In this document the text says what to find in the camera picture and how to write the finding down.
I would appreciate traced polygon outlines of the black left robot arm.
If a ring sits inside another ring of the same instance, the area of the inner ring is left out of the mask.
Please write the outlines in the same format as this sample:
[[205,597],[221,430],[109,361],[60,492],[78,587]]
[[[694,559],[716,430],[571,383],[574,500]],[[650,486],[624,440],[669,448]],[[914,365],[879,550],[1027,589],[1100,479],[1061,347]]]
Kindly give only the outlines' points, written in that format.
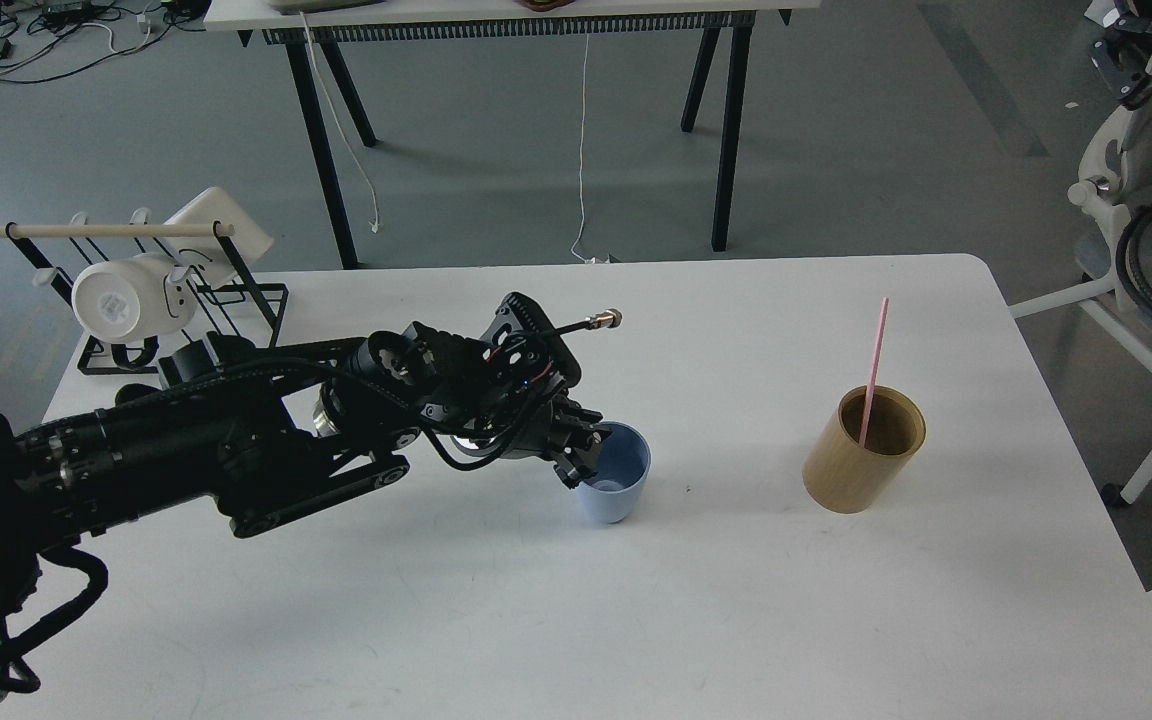
[[0,414],[0,702],[40,688],[26,653],[108,588],[82,536],[200,497],[234,536],[259,536],[402,479],[419,437],[460,471],[538,457],[567,487],[593,478],[612,429],[570,397],[581,369],[564,338],[621,320],[558,327],[511,291],[480,338],[412,323],[260,348],[210,333],[109,409],[20,433]]

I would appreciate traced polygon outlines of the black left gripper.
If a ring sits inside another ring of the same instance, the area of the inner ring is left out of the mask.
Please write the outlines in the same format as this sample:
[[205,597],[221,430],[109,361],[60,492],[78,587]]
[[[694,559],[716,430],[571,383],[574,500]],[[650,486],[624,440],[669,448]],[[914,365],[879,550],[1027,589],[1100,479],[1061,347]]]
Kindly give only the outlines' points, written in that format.
[[411,323],[361,344],[361,450],[389,454],[416,435],[450,435],[482,467],[538,457],[563,487],[594,478],[613,433],[602,414],[568,396],[579,363],[535,300],[508,293],[482,338]]

